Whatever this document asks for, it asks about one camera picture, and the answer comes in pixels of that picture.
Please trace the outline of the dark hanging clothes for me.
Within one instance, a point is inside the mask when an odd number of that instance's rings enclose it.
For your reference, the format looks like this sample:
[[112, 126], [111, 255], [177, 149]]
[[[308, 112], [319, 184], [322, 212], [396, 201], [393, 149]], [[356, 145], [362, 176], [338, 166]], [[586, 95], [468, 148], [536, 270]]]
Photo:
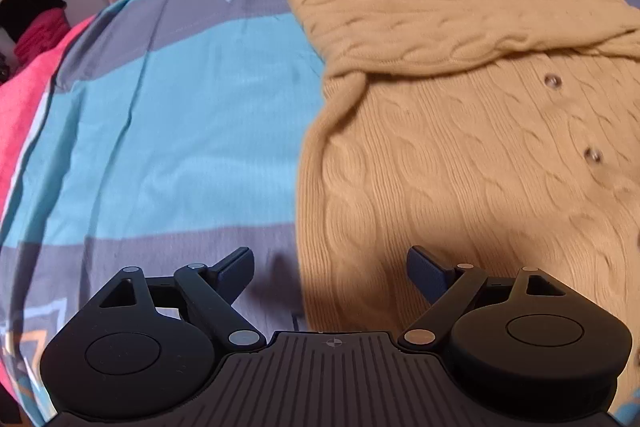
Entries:
[[1, 33], [11, 43], [1, 53], [3, 82], [61, 42], [70, 31], [65, 9], [64, 0], [1, 0]]

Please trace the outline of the red fleece blanket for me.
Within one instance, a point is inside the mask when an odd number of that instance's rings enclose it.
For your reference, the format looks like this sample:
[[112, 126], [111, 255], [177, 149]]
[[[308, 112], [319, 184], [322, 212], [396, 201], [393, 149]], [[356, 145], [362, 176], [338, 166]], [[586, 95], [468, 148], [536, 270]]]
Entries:
[[72, 27], [60, 9], [36, 17], [18, 40], [18, 72], [1, 86], [1, 212], [6, 213], [26, 148], [34, 139], [51, 81], [67, 48], [92, 22]]

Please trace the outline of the tan cable-knit sweater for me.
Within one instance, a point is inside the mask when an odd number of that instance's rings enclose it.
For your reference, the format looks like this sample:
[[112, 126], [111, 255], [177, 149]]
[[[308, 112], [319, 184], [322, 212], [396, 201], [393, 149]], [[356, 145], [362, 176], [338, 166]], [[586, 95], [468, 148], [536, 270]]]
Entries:
[[639, 12], [625, 0], [288, 0], [323, 60], [296, 242], [319, 331], [398, 333], [420, 245], [547, 271], [639, 328]]

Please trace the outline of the blue grey patterned bedsheet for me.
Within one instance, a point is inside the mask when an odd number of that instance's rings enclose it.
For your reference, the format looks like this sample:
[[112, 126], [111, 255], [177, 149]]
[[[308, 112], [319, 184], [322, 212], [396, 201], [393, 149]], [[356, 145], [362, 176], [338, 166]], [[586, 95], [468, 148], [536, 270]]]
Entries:
[[3, 382], [35, 425], [54, 413], [41, 351], [126, 265], [247, 246], [240, 311], [265, 333], [303, 324], [294, 184], [320, 74], [285, 0], [120, 0], [65, 47], [1, 230]]

